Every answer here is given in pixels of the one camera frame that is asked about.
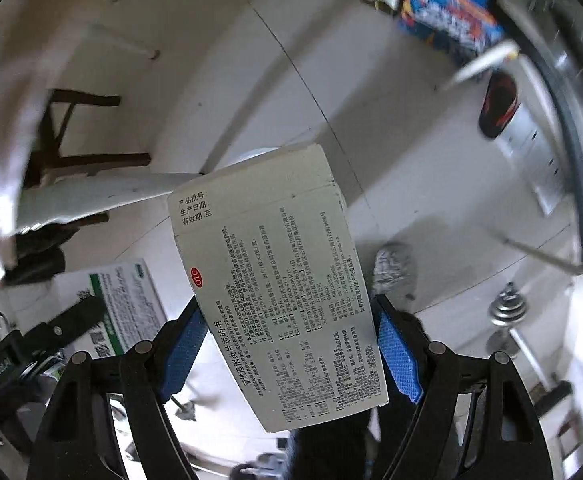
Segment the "green white medicine box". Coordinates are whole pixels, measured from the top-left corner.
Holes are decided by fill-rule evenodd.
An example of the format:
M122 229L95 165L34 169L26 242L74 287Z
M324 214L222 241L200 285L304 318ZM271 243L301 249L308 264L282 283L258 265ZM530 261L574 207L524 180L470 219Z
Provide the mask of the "green white medicine box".
M167 322L142 259L115 262L91 270L63 273L52 279L60 308L65 310L86 296L104 300L104 318L67 348L68 354L90 353L92 358L121 356L141 340L152 340Z

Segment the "white round trash bin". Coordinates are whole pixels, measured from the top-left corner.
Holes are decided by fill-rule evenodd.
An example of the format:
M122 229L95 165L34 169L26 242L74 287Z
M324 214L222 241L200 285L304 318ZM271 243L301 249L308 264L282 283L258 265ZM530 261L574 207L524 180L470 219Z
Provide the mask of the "white round trash bin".
M234 157L230 162L229 166L240 164L241 162L246 162L246 160L253 159L265 154L269 154L278 150L278 146L266 146L265 148L254 148L245 153L239 154Z

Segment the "chrome dumbbell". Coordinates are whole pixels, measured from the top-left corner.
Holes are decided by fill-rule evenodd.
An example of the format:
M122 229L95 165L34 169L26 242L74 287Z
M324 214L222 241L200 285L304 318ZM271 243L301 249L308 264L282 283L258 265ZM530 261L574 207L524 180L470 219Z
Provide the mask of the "chrome dumbbell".
M541 362L534 354L531 344L518 328L527 316L528 310L526 297L523 296L523 293L514 282L508 282L497 294L497 298L491 302L489 316L493 325L503 334L504 340L514 341L518 351L529 362L540 384L546 392L550 392L557 386L557 382L549 373L546 373Z

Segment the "white table leg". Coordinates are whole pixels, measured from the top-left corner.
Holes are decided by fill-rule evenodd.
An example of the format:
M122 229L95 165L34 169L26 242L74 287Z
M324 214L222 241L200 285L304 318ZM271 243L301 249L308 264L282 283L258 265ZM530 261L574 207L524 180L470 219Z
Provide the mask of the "white table leg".
M28 188L18 205L15 233L67 224L172 193L200 174L112 174L69 178Z
M474 78L486 70L498 66L509 60L516 58L520 51L519 45L512 39L505 39L500 41L493 47L480 53L477 58L471 60L459 70L457 70L450 78L445 81L437 82L433 86L435 91L449 90L458 84L462 84L471 78Z

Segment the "person's dark trouser legs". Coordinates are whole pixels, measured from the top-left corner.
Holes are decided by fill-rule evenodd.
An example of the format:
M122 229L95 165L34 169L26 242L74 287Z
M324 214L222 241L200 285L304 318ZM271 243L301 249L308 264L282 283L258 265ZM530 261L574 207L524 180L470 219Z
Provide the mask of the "person's dark trouser legs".
M378 409L380 441L372 479L381 479L409 430L416 406L395 385L388 386L389 403ZM364 479L369 411L300 428L290 434L284 479Z

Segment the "right grey fuzzy slipper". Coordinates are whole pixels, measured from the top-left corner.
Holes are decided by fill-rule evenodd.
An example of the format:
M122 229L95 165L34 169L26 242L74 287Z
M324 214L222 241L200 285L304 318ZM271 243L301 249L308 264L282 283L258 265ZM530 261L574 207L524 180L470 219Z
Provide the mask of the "right grey fuzzy slipper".
M417 287L416 260L412 247L388 243L378 249L372 274L372 294L414 301Z

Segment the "red black sandal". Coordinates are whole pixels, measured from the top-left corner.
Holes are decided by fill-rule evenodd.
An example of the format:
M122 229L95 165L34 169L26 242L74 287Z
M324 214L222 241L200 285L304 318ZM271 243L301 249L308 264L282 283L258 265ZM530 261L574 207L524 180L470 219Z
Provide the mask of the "red black sandal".
M504 70L496 70L489 80L478 126L489 140L495 140L512 120L517 108L518 88L515 79Z

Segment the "colourful blue toy box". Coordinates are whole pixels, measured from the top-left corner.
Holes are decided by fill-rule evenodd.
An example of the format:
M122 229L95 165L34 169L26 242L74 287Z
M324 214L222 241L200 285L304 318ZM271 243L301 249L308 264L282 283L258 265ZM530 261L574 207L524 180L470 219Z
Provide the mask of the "colourful blue toy box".
M479 54L504 37L488 0L403 0L400 26L438 50Z

